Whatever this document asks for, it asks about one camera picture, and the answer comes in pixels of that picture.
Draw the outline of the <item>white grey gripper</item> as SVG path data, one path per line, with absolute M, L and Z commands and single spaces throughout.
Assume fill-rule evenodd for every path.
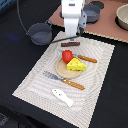
M 86 28 L 87 14 L 83 11 L 85 0 L 61 0 L 65 33 L 68 37 L 81 34 Z

